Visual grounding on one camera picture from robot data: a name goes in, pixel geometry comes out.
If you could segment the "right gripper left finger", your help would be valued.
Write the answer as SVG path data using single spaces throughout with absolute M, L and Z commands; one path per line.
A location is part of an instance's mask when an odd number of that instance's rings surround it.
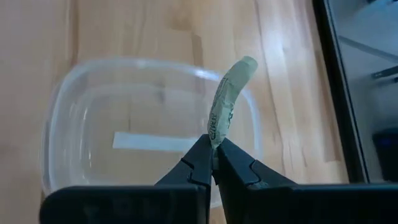
M 40 223 L 208 223 L 213 150 L 202 135 L 155 185 L 75 186 L 51 193 Z

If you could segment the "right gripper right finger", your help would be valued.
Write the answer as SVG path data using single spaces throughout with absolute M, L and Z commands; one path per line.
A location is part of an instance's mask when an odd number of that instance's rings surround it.
M 228 139 L 217 151 L 228 223 L 397 223 L 396 184 L 297 184 Z

